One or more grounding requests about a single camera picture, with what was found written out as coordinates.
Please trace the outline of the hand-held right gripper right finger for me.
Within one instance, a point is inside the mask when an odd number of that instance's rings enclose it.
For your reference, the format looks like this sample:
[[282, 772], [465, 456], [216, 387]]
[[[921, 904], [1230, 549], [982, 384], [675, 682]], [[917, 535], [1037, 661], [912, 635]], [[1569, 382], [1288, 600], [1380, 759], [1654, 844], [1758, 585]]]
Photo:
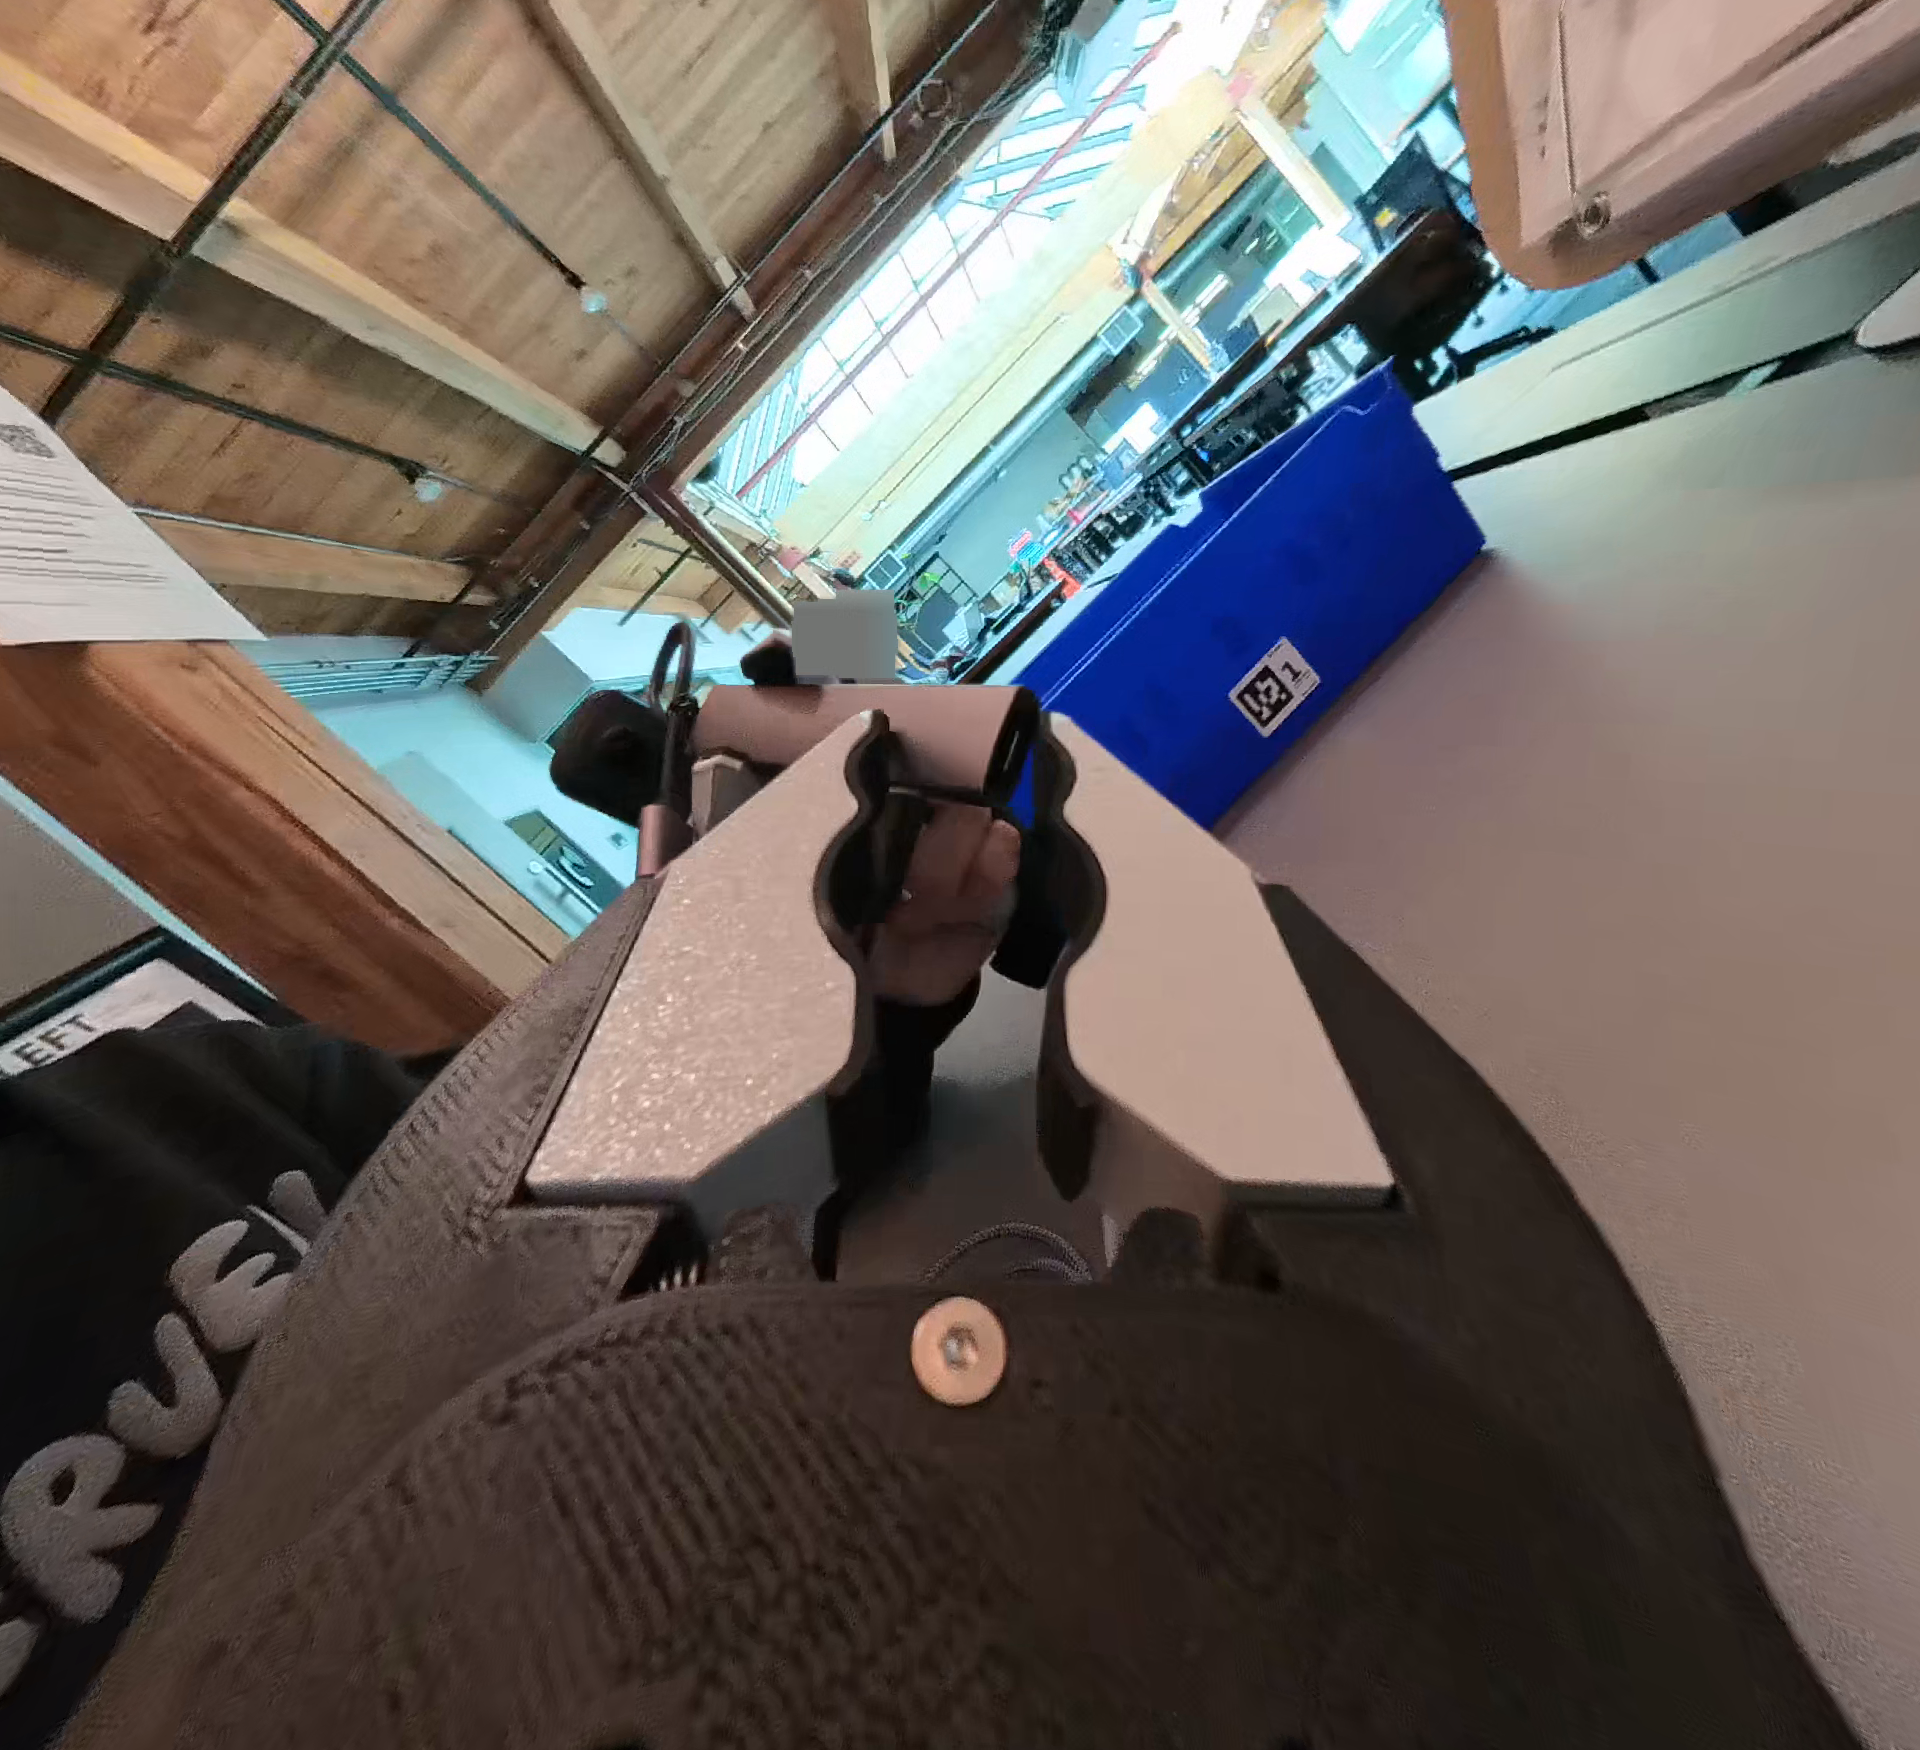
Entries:
[[1254, 872], [1067, 717], [1033, 768], [1040, 1161], [1093, 1211], [1382, 1211], [1395, 1178]]

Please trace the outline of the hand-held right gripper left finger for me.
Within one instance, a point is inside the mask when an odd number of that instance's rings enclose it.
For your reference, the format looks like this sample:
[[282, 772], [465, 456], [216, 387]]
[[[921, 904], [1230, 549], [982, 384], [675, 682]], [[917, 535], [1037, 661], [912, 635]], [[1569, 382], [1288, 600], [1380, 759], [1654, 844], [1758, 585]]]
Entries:
[[860, 711], [682, 852], [523, 1175], [536, 1207], [822, 1207], [832, 1099], [872, 1051], [828, 872], [889, 733]]

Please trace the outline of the grey usb hub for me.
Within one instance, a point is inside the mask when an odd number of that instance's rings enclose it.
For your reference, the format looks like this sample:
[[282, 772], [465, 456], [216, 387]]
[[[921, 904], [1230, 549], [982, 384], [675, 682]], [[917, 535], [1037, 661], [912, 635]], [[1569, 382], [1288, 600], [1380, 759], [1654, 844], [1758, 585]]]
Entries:
[[883, 720], [895, 782], [991, 810], [1012, 806], [1044, 734], [1044, 706], [1023, 686], [716, 685], [691, 723], [689, 755], [779, 772], [861, 717]]

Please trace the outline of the blue plastic bin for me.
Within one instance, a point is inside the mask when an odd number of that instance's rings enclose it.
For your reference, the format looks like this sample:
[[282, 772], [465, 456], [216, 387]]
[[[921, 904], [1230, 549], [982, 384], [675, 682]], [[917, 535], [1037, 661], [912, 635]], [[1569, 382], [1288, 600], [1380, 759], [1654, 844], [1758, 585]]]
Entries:
[[1380, 366], [1209, 483], [1008, 672], [1215, 826], [1484, 553]]

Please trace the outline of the person's left hand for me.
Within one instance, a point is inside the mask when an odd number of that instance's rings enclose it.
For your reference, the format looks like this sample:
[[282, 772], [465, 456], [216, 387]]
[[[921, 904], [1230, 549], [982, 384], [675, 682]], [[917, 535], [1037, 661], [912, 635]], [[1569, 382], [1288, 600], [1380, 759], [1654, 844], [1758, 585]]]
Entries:
[[944, 1006], [977, 980], [1012, 920], [1022, 836], [972, 804], [941, 802], [908, 859], [899, 897], [876, 924], [868, 970], [876, 996]]

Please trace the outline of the white framed sign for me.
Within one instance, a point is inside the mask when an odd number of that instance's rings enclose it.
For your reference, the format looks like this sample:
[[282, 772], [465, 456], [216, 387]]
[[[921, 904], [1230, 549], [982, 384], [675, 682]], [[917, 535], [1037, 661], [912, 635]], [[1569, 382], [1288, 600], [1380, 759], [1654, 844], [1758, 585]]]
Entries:
[[117, 1033], [299, 1020], [221, 959], [174, 930], [154, 928], [4, 1003], [2, 1076], [55, 1066]]

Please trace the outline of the person's black hoodie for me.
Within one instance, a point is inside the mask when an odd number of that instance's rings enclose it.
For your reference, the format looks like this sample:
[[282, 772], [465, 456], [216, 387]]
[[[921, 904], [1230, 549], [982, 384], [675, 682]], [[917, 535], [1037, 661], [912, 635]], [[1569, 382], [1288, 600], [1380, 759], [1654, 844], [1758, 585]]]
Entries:
[[165, 1019], [2, 1089], [2, 1744], [52, 1744], [327, 1215], [453, 1058]]

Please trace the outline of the white wall notice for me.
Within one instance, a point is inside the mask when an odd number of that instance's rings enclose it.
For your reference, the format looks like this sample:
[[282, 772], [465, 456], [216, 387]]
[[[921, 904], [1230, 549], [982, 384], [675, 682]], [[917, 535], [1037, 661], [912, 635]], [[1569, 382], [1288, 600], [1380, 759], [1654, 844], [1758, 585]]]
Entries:
[[2, 644], [258, 643], [251, 622], [2, 395]]

